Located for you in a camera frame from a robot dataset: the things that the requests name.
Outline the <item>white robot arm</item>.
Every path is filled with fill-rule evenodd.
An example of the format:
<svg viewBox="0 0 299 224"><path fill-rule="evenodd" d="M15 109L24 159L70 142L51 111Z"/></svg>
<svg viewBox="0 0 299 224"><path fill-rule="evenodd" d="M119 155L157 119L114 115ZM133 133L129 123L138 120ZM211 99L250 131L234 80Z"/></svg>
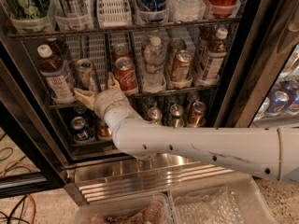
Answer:
<svg viewBox="0 0 299 224"><path fill-rule="evenodd" d="M107 124L115 147L139 160L167 153L299 184L296 128L172 128L143 119L118 87L99 93L75 88L74 93Z"/></svg>

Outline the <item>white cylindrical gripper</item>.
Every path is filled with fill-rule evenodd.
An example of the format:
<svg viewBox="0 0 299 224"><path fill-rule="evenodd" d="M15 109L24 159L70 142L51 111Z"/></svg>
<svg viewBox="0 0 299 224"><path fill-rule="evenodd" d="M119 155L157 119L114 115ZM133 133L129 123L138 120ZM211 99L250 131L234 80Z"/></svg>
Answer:
<svg viewBox="0 0 299 224"><path fill-rule="evenodd" d="M108 73L107 86L109 89L100 92L96 97L94 91L84 91L79 88L74 88L74 93L80 102L94 110L94 113L101 119L104 119L109 112L128 117L130 115L129 101L120 90L120 83L112 72Z"/></svg>

